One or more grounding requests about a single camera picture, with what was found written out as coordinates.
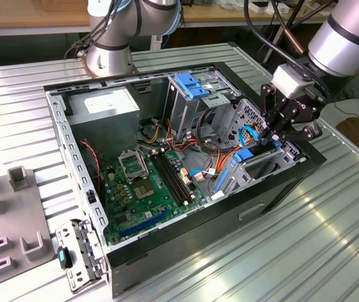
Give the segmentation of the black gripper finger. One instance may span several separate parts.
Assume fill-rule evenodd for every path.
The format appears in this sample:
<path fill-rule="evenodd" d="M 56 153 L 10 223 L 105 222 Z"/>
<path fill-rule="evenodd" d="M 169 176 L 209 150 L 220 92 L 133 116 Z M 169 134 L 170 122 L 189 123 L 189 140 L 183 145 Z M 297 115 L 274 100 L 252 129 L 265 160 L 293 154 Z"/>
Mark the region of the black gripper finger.
<path fill-rule="evenodd" d="M 285 113 L 282 113 L 282 117 L 277 123 L 276 130 L 277 135 L 286 141 L 309 141 L 313 138 L 316 138 L 322 134 L 322 131 L 316 120 L 304 123 L 305 125 L 301 130 L 295 130 L 293 124 L 302 124 L 302 123 L 293 123 L 292 118 L 296 110 L 291 109 L 286 110 Z"/>
<path fill-rule="evenodd" d="M 260 95 L 262 107 L 260 114 L 265 121 L 266 128 L 260 138 L 266 140 L 286 140 L 289 128 L 289 99 L 272 84 L 261 86 Z"/>

